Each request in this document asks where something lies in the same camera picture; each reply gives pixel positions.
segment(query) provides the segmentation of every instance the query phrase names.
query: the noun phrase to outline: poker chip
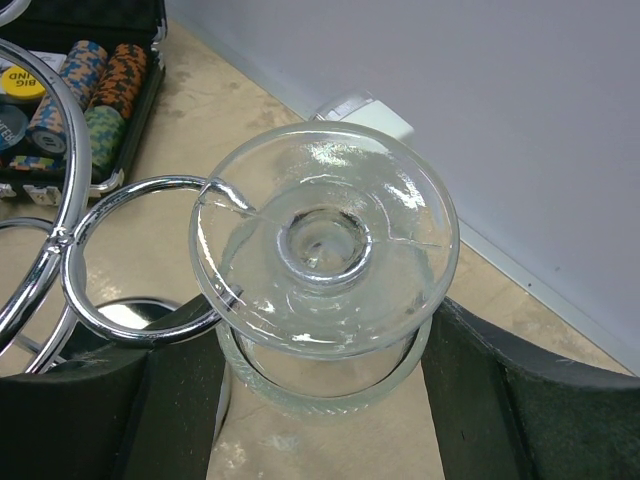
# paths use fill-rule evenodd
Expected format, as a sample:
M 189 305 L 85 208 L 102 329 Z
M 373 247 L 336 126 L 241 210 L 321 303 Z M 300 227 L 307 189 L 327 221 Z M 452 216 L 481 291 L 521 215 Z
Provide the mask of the poker chip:
M 73 45 L 62 67 L 60 77 L 69 87 L 83 110 L 89 105 L 107 63 L 107 52 L 100 45 L 81 40 Z M 50 95 L 45 95 L 27 128 L 27 138 L 51 155 L 67 149 L 62 115 Z
M 9 163 L 9 168 L 14 170 L 40 170 L 46 172 L 55 172 L 64 168 L 61 159 L 35 157 L 29 155 L 16 155 Z
M 0 105 L 0 151 L 18 144 L 24 137 L 29 119 L 18 107 Z
M 45 94 L 42 84 L 25 69 L 13 66 L 2 74 L 2 88 L 18 100 L 35 100 Z
M 126 121 L 117 110 L 108 105 L 89 108 L 84 118 L 89 128 L 94 174 L 106 175 L 113 168 Z
M 133 115 L 146 70 L 147 54 L 143 48 L 133 44 L 118 45 L 109 59 L 90 107 L 112 107 L 128 120 Z

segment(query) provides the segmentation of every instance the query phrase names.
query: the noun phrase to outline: blue poker chip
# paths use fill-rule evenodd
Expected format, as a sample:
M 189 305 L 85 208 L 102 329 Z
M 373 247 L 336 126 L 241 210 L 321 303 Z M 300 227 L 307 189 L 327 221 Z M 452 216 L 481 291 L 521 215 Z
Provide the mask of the blue poker chip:
M 13 105 L 0 105 L 0 151 L 17 145 L 24 138 L 29 119 Z

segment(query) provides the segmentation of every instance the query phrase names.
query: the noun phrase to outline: chrome ring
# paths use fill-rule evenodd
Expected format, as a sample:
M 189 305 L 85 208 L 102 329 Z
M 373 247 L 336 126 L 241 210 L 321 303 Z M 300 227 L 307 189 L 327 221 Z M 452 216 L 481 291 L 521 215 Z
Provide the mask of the chrome ring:
M 85 292 L 85 284 L 78 276 L 82 272 L 86 276 L 84 264 L 84 247 L 91 234 L 100 223 L 114 210 L 125 203 L 143 195 L 163 190 L 187 189 L 200 191 L 206 179 L 188 175 L 171 175 L 149 178 L 109 195 L 98 202 L 80 221 L 74 230 L 75 241 L 62 254 L 61 279 L 62 291 L 67 303 L 88 329 L 108 340 L 138 348 L 149 348 L 157 345 L 182 342 L 201 335 L 216 326 L 221 319 L 217 311 L 208 312 L 190 322 L 159 330 L 139 330 L 118 325 L 109 320 L 93 306 Z M 236 296 L 230 295 L 227 305 L 231 306 Z
M 11 3 L 0 12 L 0 24 L 15 19 L 27 5 L 23 1 Z M 27 50 L 1 39 L 0 57 L 24 68 L 45 87 L 61 112 L 68 138 L 64 188 L 51 231 L 21 285 L 0 309 L 0 352 L 4 352 L 51 288 L 62 250 L 70 243 L 70 232 L 82 217 L 91 182 L 91 145 L 78 102 L 51 67 Z

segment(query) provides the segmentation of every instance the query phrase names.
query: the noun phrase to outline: clear glass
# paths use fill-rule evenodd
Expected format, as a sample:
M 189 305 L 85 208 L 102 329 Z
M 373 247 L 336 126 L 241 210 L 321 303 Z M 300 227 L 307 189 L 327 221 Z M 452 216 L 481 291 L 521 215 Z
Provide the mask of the clear glass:
M 221 343 L 234 370 L 281 394 L 337 399 L 393 388 L 419 358 L 459 236 L 446 189 L 412 150 L 365 127 L 307 122 L 254 138 L 215 169 L 190 247 L 232 328 Z

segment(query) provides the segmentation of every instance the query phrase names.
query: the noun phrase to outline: case lid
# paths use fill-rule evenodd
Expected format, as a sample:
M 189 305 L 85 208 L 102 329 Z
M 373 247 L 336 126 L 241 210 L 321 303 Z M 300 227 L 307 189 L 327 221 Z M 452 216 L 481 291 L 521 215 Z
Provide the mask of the case lid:
M 32 0 L 17 20 L 0 28 L 0 38 L 29 50 L 66 52 L 80 39 L 110 50 L 119 43 L 158 42 L 166 25 L 164 0 Z
M 387 347 L 438 307 L 458 258 L 436 173 L 381 132 L 308 122 L 262 134 L 211 174 L 191 219 L 203 293 L 263 346 L 336 359 Z M 242 293 L 232 309 L 224 293 Z

